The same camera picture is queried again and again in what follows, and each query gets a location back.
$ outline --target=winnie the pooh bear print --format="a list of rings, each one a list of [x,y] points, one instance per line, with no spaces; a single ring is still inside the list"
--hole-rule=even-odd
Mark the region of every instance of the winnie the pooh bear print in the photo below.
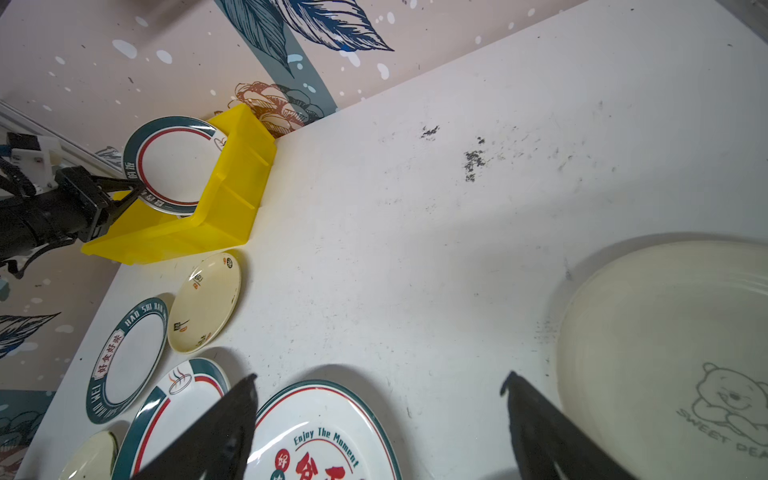
[[[694,414],[768,446],[768,383],[756,382],[731,369],[704,363],[704,379],[696,390]]]

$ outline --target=plate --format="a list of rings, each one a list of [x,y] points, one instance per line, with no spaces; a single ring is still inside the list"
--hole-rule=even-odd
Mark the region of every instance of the plate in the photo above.
[[[154,460],[230,390],[209,359],[189,359],[166,373],[125,434],[112,480],[127,480]]]
[[[117,453],[118,441],[110,432],[91,435],[74,453],[58,480],[109,480]]]
[[[240,295],[240,265],[232,255],[211,255],[181,285],[170,311],[168,343],[192,353],[224,328]]]
[[[147,384],[165,347],[168,308],[148,298],[125,314],[96,359],[85,411],[93,423],[120,415]]]
[[[639,250],[597,272],[558,339],[563,409],[638,478],[765,478],[768,249]]]
[[[272,397],[257,415],[245,480],[400,480],[373,412],[348,389],[310,380]]]
[[[197,208],[227,142],[216,127],[191,117],[164,117],[139,127],[125,145],[123,173],[144,182],[141,199],[166,214]]]

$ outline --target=red chinese characters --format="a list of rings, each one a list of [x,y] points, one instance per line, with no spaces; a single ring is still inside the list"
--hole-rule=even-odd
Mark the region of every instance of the red chinese characters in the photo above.
[[[326,468],[326,475],[330,477],[328,480],[340,480],[344,478],[344,474],[344,467]]]
[[[290,454],[286,449],[282,449],[275,455],[275,468],[285,472],[288,465],[290,465]]]
[[[315,465],[314,459],[310,458],[308,452],[296,465],[296,473],[301,474],[301,480],[312,480],[312,477],[317,475],[317,465]]]
[[[102,379],[105,375],[107,375],[107,372],[109,371],[109,365],[112,363],[112,359],[114,358],[114,353],[123,342],[124,337],[125,332],[122,330],[115,330],[112,333],[112,338],[109,340],[109,343],[104,346],[104,351],[102,351],[100,355],[101,358],[94,367],[94,380]]]

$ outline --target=leaf pattern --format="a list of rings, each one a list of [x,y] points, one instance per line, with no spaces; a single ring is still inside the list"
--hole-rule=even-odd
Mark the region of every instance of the leaf pattern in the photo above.
[[[283,19],[270,0],[221,0],[224,14],[243,38],[290,71]]]
[[[333,50],[389,50],[355,0],[270,0],[307,40]]]
[[[0,359],[57,315],[58,313],[42,316],[0,315]]]

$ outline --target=plate with red stripe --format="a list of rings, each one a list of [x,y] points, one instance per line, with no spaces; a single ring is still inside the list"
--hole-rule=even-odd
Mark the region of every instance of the plate with red stripe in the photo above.
[[[152,389],[128,429],[112,480],[127,480],[154,460],[227,392],[222,369],[209,359],[189,359]]]
[[[371,409],[324,380],[295,383],[259,411],[245,480],[401,480],[395,453]]]
[[[141,199],[166,214],[191,215],[219,161],[227,136],[192,117],[157,118],[125,144],[123,173],[141,180]]]

